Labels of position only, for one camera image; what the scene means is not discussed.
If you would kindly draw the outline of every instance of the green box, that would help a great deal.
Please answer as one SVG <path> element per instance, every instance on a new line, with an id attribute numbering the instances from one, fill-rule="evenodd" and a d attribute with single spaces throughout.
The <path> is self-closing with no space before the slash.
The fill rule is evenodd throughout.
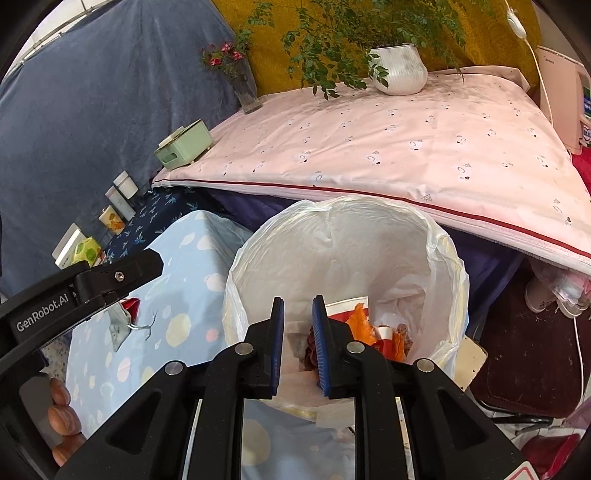
<path id="1" fill-rule="evenodd" d="M 203 120 L 197 120 L 188 127 L 177 128 L 162 140 L 154 152 L 167 170 L 187 165 L 197 159 L 209 147 L 213 139 Z"/>

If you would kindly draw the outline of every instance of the white trash bag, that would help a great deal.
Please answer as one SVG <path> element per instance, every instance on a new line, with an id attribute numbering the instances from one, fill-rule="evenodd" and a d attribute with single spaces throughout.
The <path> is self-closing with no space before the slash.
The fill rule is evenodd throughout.
<path id="1" fill-rule="evenodd" d="M 312 300 L 369 297 L 373 325 L 408 326 L 408 363 L 427 357 L 453 378 L 467 326 L 468 277 L 448 234 L 403 202 L 346 196 L 303 200 L 267 221 L 238 251 L 226 283 L 223 328 L 229 345 L 285 301 L 281 377 L 270 404 L 327 425 L 352 424 L 352 400 L 328 400 L 301 359 Z"/>

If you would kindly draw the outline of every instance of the yellow fabric backdrop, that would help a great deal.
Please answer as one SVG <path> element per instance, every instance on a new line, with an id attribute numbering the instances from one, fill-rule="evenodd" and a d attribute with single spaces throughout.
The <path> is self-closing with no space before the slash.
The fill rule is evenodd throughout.
<path id="1" fill-rule="evenodd" d="M 243 26 L 251 13 L 253 0 L 213 0 L 218 10 L 237 30 Z M 506 20 L 505 0 L 490 0 L 495 16 L 492 17 L 466 3 L 466 11 L 459 11 L 465 30 L 466 47 L 458 51 L 460 62 L 468 65 L 506 65 L 521 70 L 529 83 L 539 83 L 532 55 L 525 43 L 511 31 Z M 541 40 L 540 26 L 535 16 L 531 0 L 509 0 L 523 23 L 527 38 L 535 49 Z M 297 26 L 297 17 L 293 7 L 300 5 L 300 0 L 280 0 L 274 2 L 273 16 L 275 28 L 254 27 L 253 45 L 249 61 L 254 73 L 258 94 L 285 92 L 299 88 L 297 78 L 291 80 L 287 74 L 289 57 L 283 52 L 282 35 Z M 431 59 L 421 52 L 429 71 L 445 68 L 439 59 Z"/>

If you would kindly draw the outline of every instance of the white flower pot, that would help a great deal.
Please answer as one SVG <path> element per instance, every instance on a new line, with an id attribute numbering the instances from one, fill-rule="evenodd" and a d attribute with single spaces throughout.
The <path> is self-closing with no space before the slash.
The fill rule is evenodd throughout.
<path id="1" fill-rule="evenodd" d="M 388 75 L 384 77 L 387 87 L 372 79 L 378 90 L 388 95 L 412 95 L 420 92 L 427 83 L 427 68 L 413 44 L 373 48 L 371 53 L 379 55 L 373 59 L 376 65 L 388 69 Z"/>

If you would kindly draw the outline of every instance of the white cable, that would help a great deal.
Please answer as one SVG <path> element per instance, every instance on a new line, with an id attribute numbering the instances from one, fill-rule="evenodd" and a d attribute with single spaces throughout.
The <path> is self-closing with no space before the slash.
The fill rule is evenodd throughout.
<path id="1" fill-rule="evenodd" d="M 550 120 L 550 124 L 552 124 L 552 126 L 554 126 L 554 119 L 552 118 L 552 109 L 550 108 L 550 100 L 548 98 L 548 92 L 546 91 L 546 85 L 544 84 L 544 79 L 542 78 L 542 72 L 540 71 L 540 64 L 538 63 L 538 57 L 535 54 L 534 49 L 531 47 L 530 42 L 527 41 L 527 33 L 525 31 L 525 28 L 521 24 L 521 21 L 519 20 L 517 15 L 515 15 L 515 11 L 509 5 L 508 0 L 505 0 L 505 4 L 507 5 L 507 21 L 509 22 L 509 26 L 511 27 L 511 30 L 513 30 L 513 33 L 515 34 L 515 36 L 517 38 L 520 38 L 521 40 L 523 40 L 525 42 L 525 44 L 530 48 L 530 52 L 531 52 L 532 56 L 534 57 L 535 68 L 538 70 L 538 75 L 540 77 L 541 93 L 543 93 L 544 97 L 546 98 L 546 104 L 548 105 L 548 114 L 550 116 L 550 118 L 548 118 L 548 120 Z"/>
<path id="2" fill-rule="evenodd" d="M 581 343 L 579 342 L 579 329 L 577 328 L 577 319 L 573 319 L 574 322 L 574 338 L 577 340 L 577 351 L 579 352 L 579 364 L 581 367 L 581 400 L 579 401 L 579 405 L 583 402 L 583 397 L 585 396 L 585 373 L 583 369 L 583 354 L 581 353 Z"/>

